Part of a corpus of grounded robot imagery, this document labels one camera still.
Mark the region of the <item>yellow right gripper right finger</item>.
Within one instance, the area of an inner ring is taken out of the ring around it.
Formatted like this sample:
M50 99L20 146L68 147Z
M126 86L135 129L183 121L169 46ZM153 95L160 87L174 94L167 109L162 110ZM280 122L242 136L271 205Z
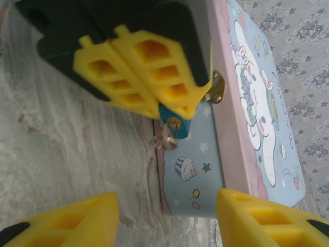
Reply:
M216 213L224 247L328 247L328 222L299 209L220 189Z

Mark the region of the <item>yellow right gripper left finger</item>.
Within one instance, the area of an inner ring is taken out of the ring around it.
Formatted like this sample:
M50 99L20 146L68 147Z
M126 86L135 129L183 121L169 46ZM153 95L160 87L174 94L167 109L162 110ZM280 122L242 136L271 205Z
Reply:
M1 230L1 246L115 246L119 200L114 191L70 203Z

